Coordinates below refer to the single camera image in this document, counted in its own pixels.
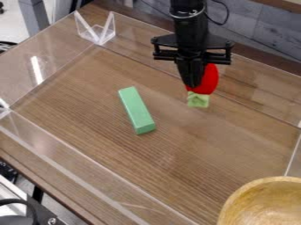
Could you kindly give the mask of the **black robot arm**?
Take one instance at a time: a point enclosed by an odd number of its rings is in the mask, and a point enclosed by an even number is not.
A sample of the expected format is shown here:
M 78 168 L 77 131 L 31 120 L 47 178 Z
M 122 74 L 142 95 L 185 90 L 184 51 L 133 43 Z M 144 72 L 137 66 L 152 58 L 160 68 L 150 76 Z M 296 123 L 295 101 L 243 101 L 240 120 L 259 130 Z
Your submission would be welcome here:
M 152 38 L 156 60 L 177 64 L 182 82 L 197 88 L 211 63 L 229 65 L 235 42 L 209 31 L 208 0 L 170 0 L 174 33 Z

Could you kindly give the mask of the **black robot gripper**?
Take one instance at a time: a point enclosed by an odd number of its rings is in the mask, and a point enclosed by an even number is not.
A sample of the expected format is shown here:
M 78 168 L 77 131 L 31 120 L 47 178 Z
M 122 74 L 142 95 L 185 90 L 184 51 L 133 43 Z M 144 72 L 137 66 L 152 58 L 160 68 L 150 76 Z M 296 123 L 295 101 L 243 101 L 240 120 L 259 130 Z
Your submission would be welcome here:
M 232 49 L 235 47 L 235 42 L 212 33 L 208 36 L 205 49 L 202 50 L 200 56 L 202 60 L 200 58 L 193 60 L 192 71 L 190 61 L 178 57 L 180 47 L 174 33 L 154 37 L 150 40 L 150 43 L 154 46 L 153 56 L 156 60 L 174 61 L 177 59 L 180 75 L 184 83 L 189 87 L 200 86 L 206 68 L 205 63 L 216 63 L 224 65 L 229 65 L 232 63 Z

